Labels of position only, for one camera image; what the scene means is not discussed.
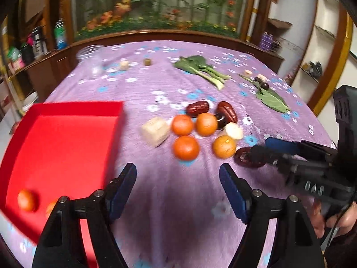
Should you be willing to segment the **right hand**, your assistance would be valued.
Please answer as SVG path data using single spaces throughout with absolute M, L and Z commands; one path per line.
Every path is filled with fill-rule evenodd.
M 356 202 L 352 202 L 351 206 L 345 211 L 344 215 L 336 214 L 325 220 L 321 214 L 322 204 L 318 199 L 314 199 L 311 207 L 309 218 L 317 238 L 322 238 L 325 233 L 325 228 L 333 228 L 337 224 L 339 229 L 337 236 L 345 235 L 352 230 L 356 222 Z

